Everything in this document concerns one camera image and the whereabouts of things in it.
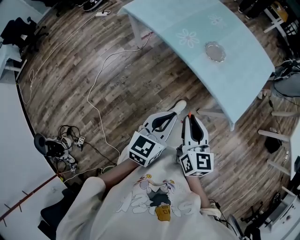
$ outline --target white wall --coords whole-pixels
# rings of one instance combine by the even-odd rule
[[[0,79],[0,216],[55,173],[36,150],[25,120],[14,82],[14,73],[6,71]],[[48,239],[38,229],[40,211],[62,199],[65,185],[55,178],[22,204],[23,213],[14,210],[0,222],[6,240]]]
[[[0,33],[2,33],[10,20],[20,17],[23,21],[27,22],[29,16],[33,21],[38,23],[42,19],[43,14],[23,0],[2,0],[0,2]]]
[[[28,5],[32,6],[35,10],[37,10],[39,13],[44,14],[49,7],[46,7],[46,5],[43,2],[40,1],[32,1],[32,0],[23,0]]]

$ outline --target wire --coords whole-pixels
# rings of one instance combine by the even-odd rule
[[[102,157],[106,158],[111,164],[116,165],[112,160],[110,160],[107,156],[103,155],[97,148],[95,148],[93,145],[91,145],[89,142],[84,142],[91,146],[97,153],[99,153]]]
[[[78,176],[78,175],[80,175],[80,174],[86,173],[86,172],[88,172],[88,171],[93,171],[93,170],[95,170],[95,169],[102,169],[102,168],[101,168],[101,167],[95,167],[95,168],[93,168],[93,169],[88,169],[88,170],[86,170],[86,171],[84,171],[84,172],[75,174],[72,178],[69,178],[69,179],[65,180],[63,183],[65,183],[66,181],[69,181],[69,180],[73,179],[74,177],[76,177],[76,176]]]
[[[71,170],[65,171],[65,172],[60,172],[59,174],[69,173],[70,171],[71,171]]]
[[[103,168],[103,169],[101,170],[101,174],[104,173],[105,169],[110,168],[110,167],[115,167],[115,166],[116,166],[116,164],[115,164],[115,165],[106,166],[105,168]]]
[[[52,157],[52,161],[55,163],[55,165],[56,165],[56,170],[57,170],[57,173],[60,173],[60,172],[64,172],[65,170],[66,170],[66,168],[67,168],[67,164],[66,164],[66,162],[63,160],[63,159],[59,159],[59,158],[56,158],[56,157]],[[63,162],[64,163],[64,169],[62,170],[62,171],[60,171],[59,170],[59,168],[58,168],[58,163],[60,163],[60,162]]]
[[[227,221],[227,219],[225,218],[225,216],[224,216],[224,214],[222,213],[222,210],[221,210],[221,207],[220,207],[220,204],[219,203],[217,203],[215,200],[213,200],[213,199],[209,199],[209,200],[212,200],[212,201],[214,201],[214,203],[216,204],[216,207],[219,209],[219,211],[221,212],[221,214],[223,215],[223,217],[224,217],[224,220],[219,220],[219,221],[222,221],[222,222],[226,222],[226,226],[227,226],[227,228],[228,228],[228,224],[230,225],[230,227],[232,228],[232,230],[234,231],[234,233],[235,233],[235,235],[237,235],[236,234],[236,231],[235,231],[235,229],[233,228],[233,226]]]
[[[237,200],[235,200],[234,202],[232,202],[223,212],[224,212],[224,214],[225,214],[225,211],[227,210],[227,209],[229,209],[232,205],[234,205],[238,200],[240,200],[240,199],[242,199],[244,196],[246,196],[249,192],[251,192],[251,190],[253,189],[253,188],[255,188],[256,187],[256,185],[257,184],[259,184],[262,180],[263,180],[263,178],[269,173],[269,171],[271,170],[272,168],[270,168],[264,175],[263,175],[263,177],[253,186],[253,187],[251,187],[242,197],[240,197],[240,198],[238,198]]]
[[[58,133],[58,138],[59,138],[59,139],[62,138],[62,135],[63,135],[63,134],[66,134],[66,133],[67,133],[67,132],[61,133],[61,129],[62,129],[63,127],[67,127],[68,129],[70,129],[70,131],[71,131],[70,136],[72,137],[72,140],[73,140],[72,144],[74,143],[74,138],[73,138],[73,137],[75,137],[75,138],[78,140],[79,137],[81,136],[80,130],[79,130],[78,127],[76,127],[76,126],[69,126],[69,125],[61,125],[61,126],[59,126],[58,129],[57,129],[57,133]],[[76,134],[75,134],[75,132],[73,131],[72,128],[76,128],[76,129],[77,129],[78,134],[79,134],[79,137],[76,136]],[[106,158],[111,164],[116,165],[112,160],[110,160],[107,156],[105,156],[104,154],[102,154],[97,148],[95,148],[95,147],[94,147],[93,145],[91,145],[89,142],[86,142],[86,141],[85,141],[84,143],[86,143],[86,144],[88,144],[89,146],[91,146],[97,153],[99,153],[102,157]]]
[[[93,108],[95,108],[95,109],[98,111],[98,113],[99,113],[100,122],[101,122],[101,127],[102,127],[102,131],[103,131],[103,135],[104,135],[104,140],[105,140],[106,144],[109,145],[109,146],[111,146],[113,149],[115,149],[115,150],[118,152],[119,157],[120,157],[120,152],[119,152],[119,150],[116,149],[115,147],[113,147],[112,145],[110,145],[110,144],[107,142],[107,140],[106,140],[105,131],[104,131],[104,128],[103,128],[103,122],[102,122],[102,119],[101,119],[100,111],[99,111],[99,110],[98,110],[98,109],[97,109],[97,108],[89,101],[89,96],[90,96],[90,93],[91,93],[91,91],[93,90],[94,86],[95,86],[96,83],[97,83],[97,79],[98,79],[100,73],[101,73],[102,70],[103,70],[103,67],[104,67],[105,62],[106,62],[111,56],[116,55],[116,54],[120,54],[120,53],[125,53],[125,52],[137,52],[137,51],[143,49],[143,48],[146,46],[146,44],[148,43],[150,37],[151,37],[151,33],[149,34],[149,37],[148,37],[146,43],[145,43],[141,48],[138,48],[138,49],[136,49],[136,50],[123,50],[123,51],[115,52],[115,53],[109,55],[109,56],[104,60],[104,62],[103,62],[103,64],[102,64],[102,67],[101,67],[101,70],[98,72],[98,74],[97,74],[97,76],[96,76],[96,78],[95,78],[95,82],[94,82],[93,86],[90,88],[90,91],[89,91],[89,94],[88,94],[88,97],[87,97],[88,103],[89,103]]]
[[[62,44],[64,44],[71,36],[73,36],[81,27],[83,27],[85,24],[87,24],[92,18],[94,18],[96,16],[93,15],[91,18],[89,18],[83,25],[81,25],[78,29],[76,29],[69,37],[67,37],[66,40],[64,40],[62,43],[60,43],[51,53],[50,55],[46,58],[46,60],[42,63],[42,65],[38,68],[37,72],[34,74],[34,69],[32,69],[29,73],[29,79],[30,79],[30,97],[29,97],[29,100],[27,102],[24,101],[23,99],[23,102],[25,105],[27,105],[30,100],[31,100],[31,95],[32,95],[32,87],[33,87],[33,83],[34,83],[34,80],[35,80],[35,77],[37,76],[38,72],[40,71],[40,69],[42,68],[42,66],[48,61],[48,59],[51,57],[51,55],[55,52],[56,49],[58,49]]]
[[[296,104],[295,102],[292,102],[291,100],[289,100],[289,99],[287,99],[287,98],[285,98],[285,97],[282,97],[282,98],[284,98],[286,101],[288,101],[288,102],[290,102],[290,103],[292,103],[292,104],[294,104],[294,105],[296,105],[296,106],[300,106],[299,104]]]

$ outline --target office chair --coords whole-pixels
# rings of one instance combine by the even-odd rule
[[[18,17],[16,20],[9,21],[0,35],[4,39],[3,44],[17,45],[20,49],[24,48],[25,46],[28,46],[29,52],[31,52],[32,48],[36,52],[38,52],[38,40],[44,35],[48,36],[49,33],[41,33],[42,29],[46,28],[46,26],[43,26],[35,34],[36,30],[39,27],[37,27],[37,24],[34,21],[32,21],[30,17],[27,18],[27,21],[29,22],[29,24],[25,23],[20,17]]]
[[[56,229],[77,196],[69,188],[64,189],[62,194],[64,195],[62,200],[41,210],[43,220],[38,225],[38,229],[50,240],[56,239]]]

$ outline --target black and white marker cube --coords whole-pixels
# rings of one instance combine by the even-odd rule
[[[158,158],[164,149],[165,146],[160,143],[135,132],[129,143],[128,155],[131,160],[146,167]]]
[[[80,136],[79,139],[78,139],[78,143],[79,143],[79,144],[83,144],[83,143],[84,143],[84,140],[85,140],[85,137]]]
[[[186,176],[204,176],[214,168],[214,154],[210,152],[187,151],[180,157]]]

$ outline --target silver plate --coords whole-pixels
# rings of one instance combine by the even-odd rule
[[[224,47],[217,42],[208,42],[205,45],[207,56],[214,62],[223,62],[226,58]]]

